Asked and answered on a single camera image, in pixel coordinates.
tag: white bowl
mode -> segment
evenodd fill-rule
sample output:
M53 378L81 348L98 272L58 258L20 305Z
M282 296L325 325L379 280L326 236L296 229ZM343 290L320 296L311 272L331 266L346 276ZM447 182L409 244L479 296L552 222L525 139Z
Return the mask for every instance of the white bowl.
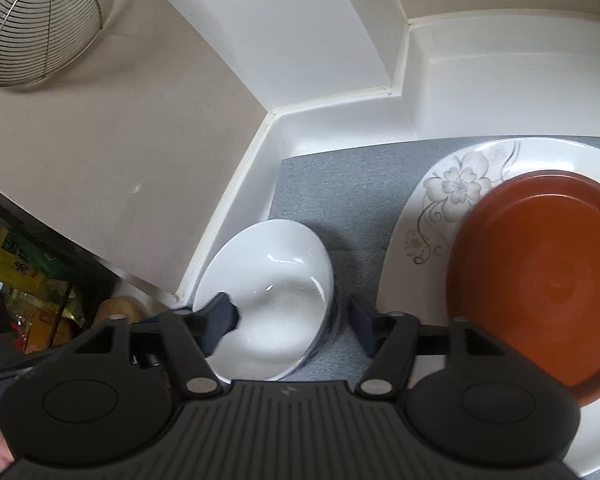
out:
M320 238L291 220L267 220L238 233L207 267L193 302L226 292L238 328L208 358L224 381L276 380L294 370L328 330L333 269Z

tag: metal screw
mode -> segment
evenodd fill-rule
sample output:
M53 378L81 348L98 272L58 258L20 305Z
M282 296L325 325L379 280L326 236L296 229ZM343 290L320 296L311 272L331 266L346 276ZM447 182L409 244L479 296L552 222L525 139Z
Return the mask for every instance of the metal screw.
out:
M367 395L386 395L394 389L391 383L384 379L368 379L360 384L360 389Z
M211 392L214 392L217 387L218 383L207 377L194 377L187 381L187 390L192 394L210 394Z

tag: terracotta plate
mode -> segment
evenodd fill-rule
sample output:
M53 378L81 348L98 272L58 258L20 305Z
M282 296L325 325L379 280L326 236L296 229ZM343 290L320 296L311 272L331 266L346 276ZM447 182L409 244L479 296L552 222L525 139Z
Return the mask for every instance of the terracotta plate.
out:
M600 184L567 171L507 180L464 220L446 277L465 316L570 387L600 397Z
M423 172L387 247L378 311L401 310L426 324L447 324L446 272L458 231L473 209L500 186L522 174L545 170L572 171L600 183L600 150L561 139L490 140L449 153ZM554 213L552 224L559 221L562 218ZM590 240L589 228L574 231L568 245ZM472 260L472 266L463 272L474 272L473 279L482 283L483 264ZM502 304L499 297L497 304ZM419 356L415 372L422 377L444 366L443 356ZM580 416L564 462L578 476L585 476L600 468L600 398L584 406Z

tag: white plate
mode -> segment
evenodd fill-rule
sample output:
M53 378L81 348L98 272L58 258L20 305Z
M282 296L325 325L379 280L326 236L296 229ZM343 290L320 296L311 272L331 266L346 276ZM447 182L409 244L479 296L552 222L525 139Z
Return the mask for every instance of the white plate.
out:
M476 144L436 163L395 226L376 308L408 312L425 324L447 324L446 265L462 218L494 186L537 170L574 171L600 183L600 150L568 140L523 137ZM600 399L584 407L581 417L564 461L583 476L600 468Z
M296 368L328 330L333 269L320 238L291 220L267 220L235 235L207 267L193 302L226 292L240 312L207 360L224 381L271 381Z

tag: white trim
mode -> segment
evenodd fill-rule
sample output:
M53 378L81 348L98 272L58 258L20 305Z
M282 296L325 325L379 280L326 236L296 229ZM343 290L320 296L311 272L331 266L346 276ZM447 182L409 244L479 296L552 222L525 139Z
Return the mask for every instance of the white trim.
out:
M458 12L447 12L445 14L432 14L420 18L408 18L409 25L422 25L424 23L440 22L442 20L454 20L456 18L485 18L487 16L546 16L552 18L574 18L599 22L599 14L590 12L579 12L577 10L551 10L551 9L488 9L488 10L460 10Z
M377 99L382 97L393 96L402 93L402 85L404 83L404 74L407 67L407 50L409 43L409 25L404 24L402 39L400 40L400 53L395 64L395 72L392 82L388 86L377 86L374 88L365 88L363 90L354 90L351 92L343 92L341 94L329 95L316 99L310 99L301 103L293 103L291 105L279 106L273 108L269 113L274 118L286 114L295 114L307 110L315 110L342 104L357 103L369 99Z
M210 253L211 247L213 246L220 228L226 219L229 209L231 208L231 205L238 194L238 190L240 189L241 183L244 181L244 177L247 175L247 172L250 170L253 162L256 160L256 156L258 155L258 152L267 138L267 134L269 133L274 119L275 117L273 114L269 113L266 115L260 124L258 131L253 137L253 140L249 144L247 151L242 156L240 164L238 164L238 167L235 170L234 176L232 176L229 184L224 190L224 193L220 197L218 206L216 206L216 209L209 220L209 224L202 233L200 242L198 243L198 246L191 257L189 265L187 266L187 270L185 271L180 282L180 286L176 291L175 297L178 304L183 304L183 301L184 303L188 303L190 298L192 299L193 291L197 286L200 277L202 276L202 272L208 264L207 257Z

